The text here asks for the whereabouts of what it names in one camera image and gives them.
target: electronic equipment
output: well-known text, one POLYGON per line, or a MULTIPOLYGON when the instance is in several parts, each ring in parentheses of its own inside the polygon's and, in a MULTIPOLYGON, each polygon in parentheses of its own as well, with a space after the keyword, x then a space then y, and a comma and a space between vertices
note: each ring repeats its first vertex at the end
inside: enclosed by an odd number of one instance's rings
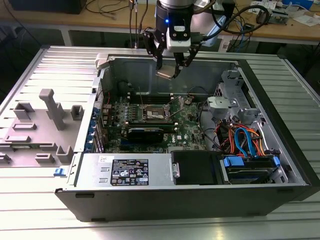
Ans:
MULTIPOLYGON (((268 10, 261 5, 245 7, 232 15, 234 6, 234 3, 228 1, 224 4, 222 0, 157 0, 155 29, 148 27, 142 33, 146 51, 156 61, 156 74, 166 79, 176 78, 183 68, 191 64, 203 43, 209 46, 208 40, 216 37, 222 30, 227 30, 229 23, 248 9, 258 8, 265 12, 265 20, 269 18, 268 10), (192 32, 193 17, 204 14, 206 11, 212 11, 212 18, 219 28, 211 28, 213 32, 209 35, 198 32, 197 29, 195 29, 197 32, 192 32), (224 14, 228 20, 224 22, 225 19, 223 19, 224 23, 221 25, 215 14, 224 14), (173 53, 175 66, 163 64, 165 51, 173 53)), ((260 28, 264 23, 253 28, 252 31, 260 28)))
MULTIPOLYGON (((270 15, 267 20, 268 24, 287 24, 289 20, 288 14, 283 9, 269 10, 270 15)), ((256 16, 256 23, 261 24, 266 20, 266 13, 259 11, 256 16)))
MULTIPOLYGON (((204 52, 177 81, 167 81, 142 49, 94 51, 101 51, 91 61, 99 71, 35 66, 37 77, 51 74, 47 84, 63 87, 54 92, 41 81, 39 93, 26 94, 37 83, 29 75, 1 114, 11 118, 2 130, 0 166, 69 166, 55 195, 78 220, 263 216, 320 189, 288 130, 291 121, 277 112, 293 100, 265 92, 283 76, 300 84, 277 56, 204 52), (281 70, 266 70, 266 62, 281 70), (75 75, 87 94, 80 87, 79 94, 63 94, 75 75)), ((51 47, 41 62, 65 52, 51 47)), ((165 63, 175 60, 168 56, 165 63)))
POLYGON ((80 14, 87 0, 8 0, 16 11, 80 14))

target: robotic arm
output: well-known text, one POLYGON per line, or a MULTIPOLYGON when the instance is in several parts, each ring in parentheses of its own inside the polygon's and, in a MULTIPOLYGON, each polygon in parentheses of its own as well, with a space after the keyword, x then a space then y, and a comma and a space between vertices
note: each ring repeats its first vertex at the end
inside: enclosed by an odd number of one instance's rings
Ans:
POLYGON ((220 29, 210 36, 203 36, 199 32, 191 32, 192 16, 201 14, 215 4, 212 0, 205 7, 195 10, 194 3, 196 0, 158 0, 156 3, 156 20, 155 29, 148 27, 144 30, 142 36, 146 50, 156 60, 157 74, 163 78, 176 78, 183 67, 188 67, 197 55, 202 42, 218 35, 222 30, 226 30, 231 23, 241 13, 251 8, 259 8, 266 12, 266 21, 247 31, 237 32, 245 34, 252 32, 267 22, 268 10, 260 5, 248 6, 233 15, 220 29), (173 53, 175 67, 163 65, 163 52, 167 50, 173 53))

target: slotted aluminum surface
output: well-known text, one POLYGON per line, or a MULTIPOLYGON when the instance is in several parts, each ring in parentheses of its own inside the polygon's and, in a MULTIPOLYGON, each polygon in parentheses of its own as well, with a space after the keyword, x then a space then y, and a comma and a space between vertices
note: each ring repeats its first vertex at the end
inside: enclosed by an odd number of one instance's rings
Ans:
MULTIPOLYGON (((35 74, 40 74, 43 71, 42 68, 57 71, 65 68, 94 69, 96 55, 107 51, 117 52, 119 50, 52 47, 43 53, 43 58, 42 55, 39 56, 39 59, 42 60, 37 63, 38 72, 35 74)), ((294 76, 295 73, 288 68, 284 60, 275 55, 233 53, 200 53, 199 57, 248 60, 313 169, 320 176, 319 148, 317 148, 320 141, 319 121, 317 121, 319 118, 317 117, 320 112, 316 101, 312 100, 316 97, 310 95, 308 86, 299 82, 299 76, 294 76)), ((74 91, 77 93, 84 91, 82 94, 86 94, 87 80, 72 81, 76 81, 75 85, 70 86, 73 88, 72 91, 69 91, 65 84, 60 85, 62 84, 60 79, 50 84, 55 84, 53 86, 57 89, 55 92, 61 94, 62 99, 63 94, 72 94, 74 91)), ((38 83, 48 83, 48 81, 43 80, 38 83)), ((37 86, 43 85, 29 85, 23 89, 26 93, 36 92, 37 86)), ((5 237, 8 239, 77 237, 91 240, 297 240, 320 238, 320 193, 303 202, 287 203, 269 215, 259 217, 112 223, 80 222, 53 194, 52 191, 60 187, 66 180, 65 178, 54 178, 54 170, 55 168, 50 167, 0 168, 1 239, 5 237)), ((143 206, 140 206, 138 202, 136 204, 141 208, 141 214, 144 214, 143 206)))

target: blue latch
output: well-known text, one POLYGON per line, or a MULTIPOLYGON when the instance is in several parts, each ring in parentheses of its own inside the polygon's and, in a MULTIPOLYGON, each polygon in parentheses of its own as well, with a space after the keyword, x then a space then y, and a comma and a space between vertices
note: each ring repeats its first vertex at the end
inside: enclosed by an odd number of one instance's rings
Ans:
POLYGON ((274 163, 275 163, 275 165, 277 166, 277 167, 279 167, 281 164, 280 164, 280 160, 279 160, 279 158, 277 157, 277 156, 274 156, 273 157, 273 161, 274 161, 274 163))
POLYGON ((99 114, 99 113, 100 113, 100 110, 99 110, 98 108, 94 107, 94 108, 92 109, 92 113, 93 113, 93 114, 99 114))
POLYGON ((244 166, 245 163, 240 156, 227 156, 223 159, 224 166, 227 168, 229 166, 244 166))
POLYGON ((63 168, 56 168, 53 174, 54 177, 65 177, 65 170, 63 168))
POLYGON ((88 132, 89 132, 90 134, 93 134, 93 133, 95 132, 95 129, 92 128, 92 127, 89 127, 89 128, 88 128, 88 132))

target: power supply label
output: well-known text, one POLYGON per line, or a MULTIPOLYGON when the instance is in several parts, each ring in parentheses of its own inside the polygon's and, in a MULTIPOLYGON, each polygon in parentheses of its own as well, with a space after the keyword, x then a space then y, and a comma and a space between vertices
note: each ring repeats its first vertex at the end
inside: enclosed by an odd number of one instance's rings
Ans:
POLYGON ((149 185, 148 159, 114 159, 112 162, 111 185, 149 185))

